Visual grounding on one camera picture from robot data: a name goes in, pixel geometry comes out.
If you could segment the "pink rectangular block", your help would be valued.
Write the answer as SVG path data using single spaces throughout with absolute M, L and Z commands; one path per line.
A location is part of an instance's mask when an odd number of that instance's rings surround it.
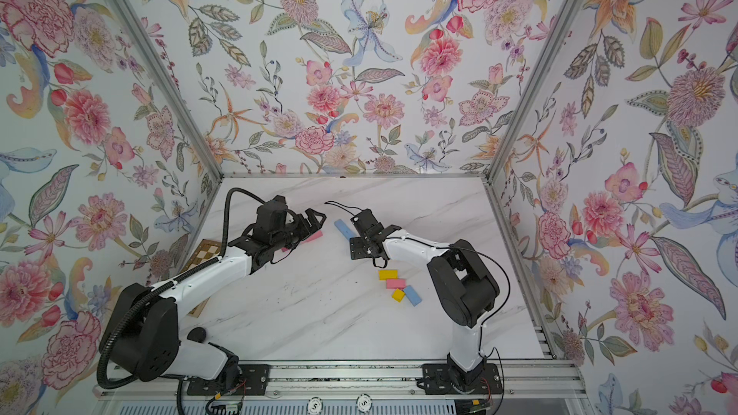
M 318 231 L 315 234 L 312 234 L 311 236 L 309 236 L 307 239 L 305 239 L 305 242 L 307 243 L 307 242 L 315 241 L 318 238 L 321 238 L 322 236 L 323 236 L 323 232 L 322 231 Z

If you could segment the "light blue long block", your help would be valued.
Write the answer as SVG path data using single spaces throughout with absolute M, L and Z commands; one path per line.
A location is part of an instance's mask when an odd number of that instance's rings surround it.
M 334 226 L 336 227 L 336 230 L 340 232 L 347 240 L 351 240 L 352 238 L 357 237 L 357 234 L 354 230 L 352 230 L 343 220 L 337 219 L 334 221 Z

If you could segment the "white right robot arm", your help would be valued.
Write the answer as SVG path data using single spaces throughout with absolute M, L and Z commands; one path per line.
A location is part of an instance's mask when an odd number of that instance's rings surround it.
M 403 261 L 427 270 L 439 303 L 454 323 L 447 355 L 446 380 L 468 393 L 484 378 L 482 317 L 491 312 L 501 290 L 482 254 L 466 240 L 435 242 L 397 225 L 384 226 L 370 209 L 351 218 L 357 235 L 350 239 L 352 259 L 370 259 L 378 269 Z

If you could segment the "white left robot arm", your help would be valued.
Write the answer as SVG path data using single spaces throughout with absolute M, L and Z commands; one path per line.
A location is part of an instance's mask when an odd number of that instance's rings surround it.
M 99 343 L 100 387 L 113 390 L 157 378 L 197 378 L 219 391 L 240 384 L 238 356 L 209 342 L 203 332 L 187 336 L 182 320 L 225 287 L 275 263 L 282 251 L 295 250 L 322 230 L 327 217 L 315 209 L 292 211 L 277 195 L 261 201 L 255 223 L 230 238 L 230 216 L 225 207 L 215 256 L 169 280 L 131 284 L 122 291 Z

